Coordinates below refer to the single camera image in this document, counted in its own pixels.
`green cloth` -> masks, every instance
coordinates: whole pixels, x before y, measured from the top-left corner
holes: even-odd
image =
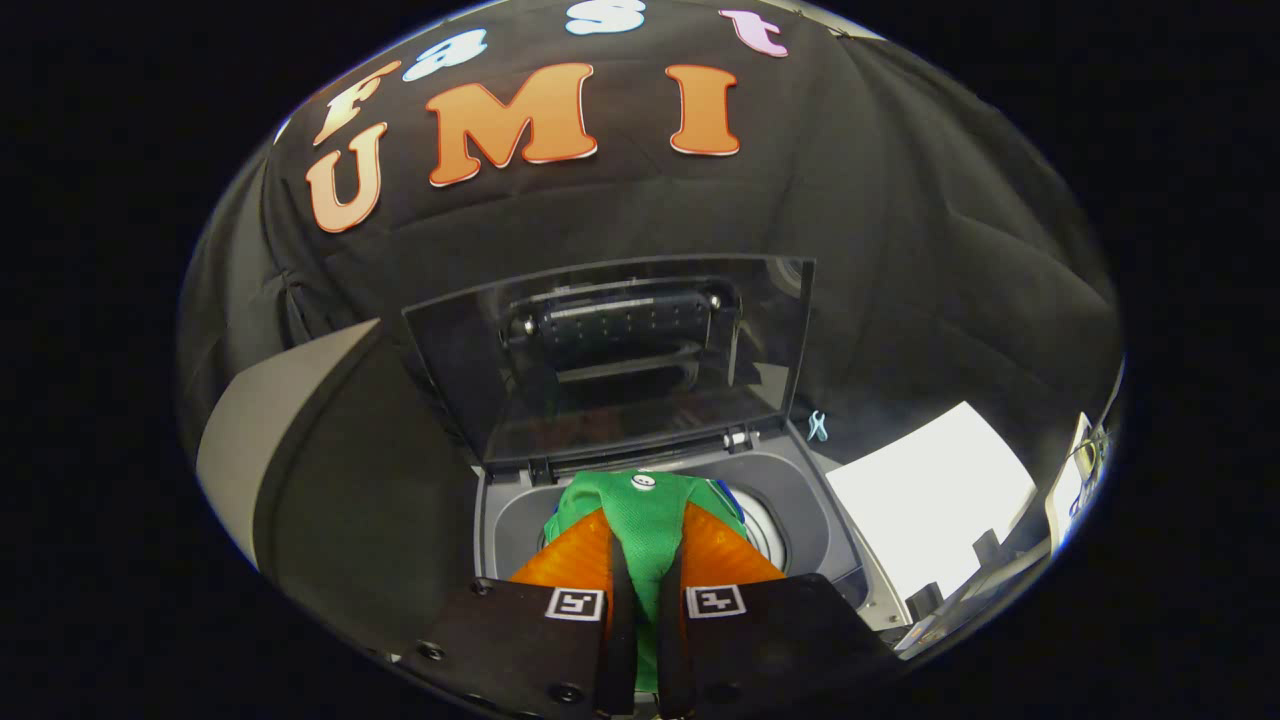
[[[645,478],[652,479],[652,484]],[[737,509],[716,483],[640,470],[579,473],[544,528],[550,543],[575,523],[604,507],[609,529],[622,544],[639,601],[636,692],[658,692],[658,591],[680,546],[687,502],[710,512],[746,539]]]

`washing machine lid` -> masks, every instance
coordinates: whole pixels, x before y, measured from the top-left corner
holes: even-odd
[[[403,318],[448,420],[500,471],[786,418],[814,269],[776,255],[577,265]]]

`orange letter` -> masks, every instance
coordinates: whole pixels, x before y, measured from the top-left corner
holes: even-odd
[[[352,118],[360,114],[360,108],[356,108],[356,101],[369,100],[374,96],[374,91],[383,82],[380,78],[399,67],[399,60],[388,63],[380,69],[374,70],[374,74],[366,77],[365,79],[357,82],[356,85],[343,90],[337,97],[329,101],[329,114],[324,118],[324,127],[320,128],[320,135],[316,136],[315,142],[311,143],[312,147],[320,145],[330,135],[338,132],[338,129],[349,123]]]
[[[311,211],[316,224],[326,232],[342,232],[358,225],[374,211],[378,195],[381,193],[383,176],[378,167],[378,138],[387,132],[387,123],[370,126],[351,140],[351,151],[356,154],[356,199],[343,204],[338,201],[334,188],[333,169],[338,165],[340,150],[320,158],[307,170],[307,183],[311,184]]]
[[[728,132],[728,88],[737,78],[703,65],[672,65],[667,77],[680,83],[680,131],[671,146],[689,155],[737,152],[737,138]]]
[[[595,138],[582,127],[582,82],[591,65],[548,65],[529,76],[511,105],[503,105],[480,83],[447,90],[428,104],[439,118],[439,161],[429,181],[435,187],[471,179],[480,161],[467,154],[467,137],[494,167],[506,168],[516,143],[532,126],[521,156],[529,163],[556,163],[595,152]]]

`white sheet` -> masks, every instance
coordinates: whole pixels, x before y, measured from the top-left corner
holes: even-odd
[[[901,598],[932,582],[954,593],[978,571],[974,541],[991,529],[1004,542],[1036,495],[968,402],[827,479]]]

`washing machine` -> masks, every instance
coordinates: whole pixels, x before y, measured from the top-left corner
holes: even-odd
[[[905,625],[810,439],[788,420],[815,263],[655,258],[563,268],[404,310],[476,474],[475,574],[545,546],[573,477],[637,469],[722,482],[751,544],[819,573],[872,629]]]

